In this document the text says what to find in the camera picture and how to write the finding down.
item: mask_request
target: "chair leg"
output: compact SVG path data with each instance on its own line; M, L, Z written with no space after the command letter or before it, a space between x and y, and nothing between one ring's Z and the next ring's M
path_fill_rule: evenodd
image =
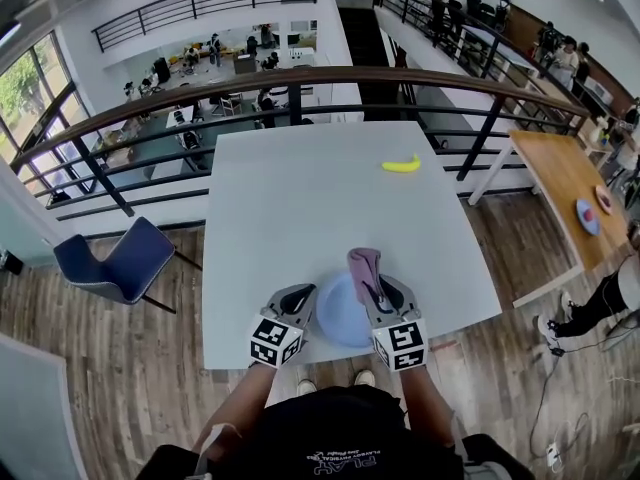
M157 300L152 299L146 294L142 296L142 300L148 302L149 304L153 304L160 309L164 309L166 312L171 313L172 315L177 314L175 309L171 309L169 306L165 306L162 302L158 302Z
M192 265L192 266L196 267L198 270L200 270L202 272L202 267L200 265L198 265L196 262L194 262L194 261L190 260L189 258L187 258L184 254L182 254L180 251L178 251L178 249L176 249L176 251L173 254L175 254L182 261L186 261L187 263L189 263L189 265Z

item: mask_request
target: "plate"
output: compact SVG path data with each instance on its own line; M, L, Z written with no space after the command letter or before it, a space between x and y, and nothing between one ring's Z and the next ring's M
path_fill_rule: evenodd
M353 348L371 346L371 323L367 310L356 298L348 270L341 271L320 287L315 314L329 341Z
M588 210L591 210L592 213L591 220L587 220L585 216L585 212L587 212ZM594 236L600 234L600 219L598 219L595 210L588 201L585 201L584 199L577 199L576 213L578 214L578 220L580 221L580 224L582 224L582 227L587 233Z
M594 188L594 192L596 194L596 201L602 208L602 211L607 215L611 215L613 208L611 207L611 195L602 185L596 185Z

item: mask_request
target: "power outlet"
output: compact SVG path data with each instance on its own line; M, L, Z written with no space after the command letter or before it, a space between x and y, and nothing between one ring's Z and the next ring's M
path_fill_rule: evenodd
M553 442L547 447L547 466L556 469L562 464L560 453L558 453L558 445Z

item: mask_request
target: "tree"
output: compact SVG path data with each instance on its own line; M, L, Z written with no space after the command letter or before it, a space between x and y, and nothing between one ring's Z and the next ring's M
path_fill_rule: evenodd
M29 52L0 76L0 107L4 115L13 114L21 108L38 116L44 113L40 78Z

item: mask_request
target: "blue chair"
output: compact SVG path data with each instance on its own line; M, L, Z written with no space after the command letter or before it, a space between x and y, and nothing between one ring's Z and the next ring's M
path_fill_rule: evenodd
M146 295L149 286L174 254L202 270L144 217L133 223L104 261L95 258L82 235L65 240L53 252L72 285L130 306L142 299L173 314L174 309Z

